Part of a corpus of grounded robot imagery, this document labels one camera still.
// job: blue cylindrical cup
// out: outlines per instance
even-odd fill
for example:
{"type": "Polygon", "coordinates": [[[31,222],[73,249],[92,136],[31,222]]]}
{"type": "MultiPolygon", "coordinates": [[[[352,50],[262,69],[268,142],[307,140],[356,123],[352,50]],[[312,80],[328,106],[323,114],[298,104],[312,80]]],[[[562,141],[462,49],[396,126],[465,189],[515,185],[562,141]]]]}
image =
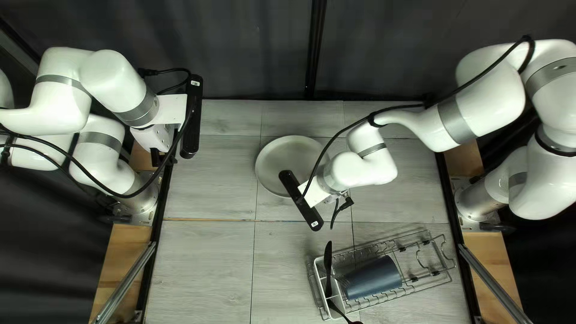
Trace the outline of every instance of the blue cylindrical cup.
{"type": "Polygon", "coordinates": [[[349,300],[402,287],[392,258],[385,255],[344,275],[344,293],[349,300]]]}

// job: dish rack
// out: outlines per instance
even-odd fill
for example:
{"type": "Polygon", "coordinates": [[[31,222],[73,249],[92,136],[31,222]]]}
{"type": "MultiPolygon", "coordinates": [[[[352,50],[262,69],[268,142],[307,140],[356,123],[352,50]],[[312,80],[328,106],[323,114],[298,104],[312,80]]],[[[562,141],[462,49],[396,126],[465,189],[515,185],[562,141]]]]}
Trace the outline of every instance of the dish rack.
{"type": "MultiPolygon", "coordinates": [[[[444,234],[432,237],[430,231],[424,230],[333,254],[331,281],[334,292],[329,299],[343,313],[349,314],[447,284],[452,281],[449,270],[456,267],[456,262],[446,256],[444,244],[446,244],[444,234]],[[340,282],[343,281],[343,276],[385,255],[389,255],[394,261],[400,272],[402,286],[376,295],[348,300],[341,289],[340,282]]],[[[313,263],[308,264],[308,279],[322,319],[326,321],[340,318],[337,312],[328,308],[326,302],[327,298],[324,293],[326,270],[323,256],[317,257],[313,263]]]]}

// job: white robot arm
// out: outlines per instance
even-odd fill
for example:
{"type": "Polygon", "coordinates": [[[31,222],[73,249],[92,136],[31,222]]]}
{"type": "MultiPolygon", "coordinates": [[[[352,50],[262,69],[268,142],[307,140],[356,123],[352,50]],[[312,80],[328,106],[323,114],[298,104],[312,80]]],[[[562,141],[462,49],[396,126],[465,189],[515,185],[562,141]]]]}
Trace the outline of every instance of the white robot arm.
{"type": "MultiPolygon", "coordinates": [[[[30,135],[68,152],[75,133],[79,133],[72,156],[101,185],[74,163],[70,164],[71,176],[80,183],[117,196],[117,200],[131,209],[144,212],[154,205],[157,187],[151,185],[140,190],[140,177],[119,160],[124,126],[90,114],[92,97],[130,126],[135,139],[148,151],[153,148],[160,152],[174,150],[174,130],[180,130],[193,113],[187,95],[157,96],[128,60],[116,51],[49,48],[42,56],[29,107],[12,109],[10,83],[3,73],[0,74],[0,103],[4,108],[0,110],[0,123],[12,134],[0,135],[3,146],[7,146],[5,150],[10,153],[7,162],[16,167],[54,170],[58,166],[43,156],[24,148],[10,147],[11,144],[39,150],[62,165],[66,157],[61,152],[35,141],[30,135]]],[[[201,100],[201,93],[196,97],[201,100]]]]}
{"type": "MultiPolygon", "coordinates": [[[[458,85],[473,79],[511,46],[489,46],[468,54],[456,70],[458,85]]],[[[566,40],[535,42],[532,59],[520,75],[518,68],[529,50],[528,44],[520,44],[482,78],[427,110],[390,110],[373,118],[376,125],[401,124],[428,148],[442,152],[511,123],[524,109],[526,91],[544,125],[527,149],[519,149],[486,177],[488,191],[484,196],[492,200],[479,204],[478,198],[474,199],[482,196],[478,188],[469,189],[469,199],[463,199],[468,205],[462,210],[473,209],[472,217],[510,203],[521,217],[546,218],[576,200],[576,94],[571,90],[576,86],[576,45],[566,40]],[[522,166],[524,170],[519,172],[527,172],[526,182],[510,188],[509,201],[507,176],[514,176],[522,166]],[[490,189],[489,184],[497,184],[497,188],[490,189]]],[[[340,153],[328,162],[312,179],[308,192],[307,183],[298,187],[309,206],[348,188],[383,184],[396,177],[397,169],[384,140],[370,122],[353,128],[347,143],[352,152],[340,153]]]]}

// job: white plate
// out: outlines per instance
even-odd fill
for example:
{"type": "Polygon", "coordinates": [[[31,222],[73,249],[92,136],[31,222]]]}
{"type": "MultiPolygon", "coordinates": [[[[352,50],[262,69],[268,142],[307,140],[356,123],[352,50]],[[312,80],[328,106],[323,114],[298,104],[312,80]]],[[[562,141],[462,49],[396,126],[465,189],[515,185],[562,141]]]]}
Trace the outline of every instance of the white plate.
{"type": "MultiPolygon", "coordinates": [[[[284,185],[278,179],[283,170],[291,170],[301,184],[308,180],[316,159],[322,152],[322,144],[299,135],[277,138],[268,143],[256,159],[256,177],[271,193],[280,197],[290,197],[284,185]]],[[[328,161],[325,154],[321,165],[328,161]]]]}

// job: gray tile floor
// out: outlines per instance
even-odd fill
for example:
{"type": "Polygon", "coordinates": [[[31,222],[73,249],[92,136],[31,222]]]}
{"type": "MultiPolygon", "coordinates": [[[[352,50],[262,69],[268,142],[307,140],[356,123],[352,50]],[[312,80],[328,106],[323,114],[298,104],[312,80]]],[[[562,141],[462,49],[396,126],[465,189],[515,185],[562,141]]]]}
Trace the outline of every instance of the gray tile floor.
{"type": "MultiPolygon", "coordinates": [[[[356,204],[312,232],[290,199],[258,184],[261,147],[283,135],[326,143],[344,125],[397,103],[205,100],[200,152],[175,165],[147,323],[322,323],[306,263],[377,239],[429,229],[449,236],[434,155],[408,129],[381,130],[398,166],[392,183],[352,189],[356,204]]],[[[346,149],[338,139],[328,153],[346,149]]],[[[318,210],[329,221],[333,205],[318,210]]],[[[448,254],[454,254],[453,248],[448,254]]],[[[468,323],[454,281],[357,312],[371,323],[468,323]]]]}

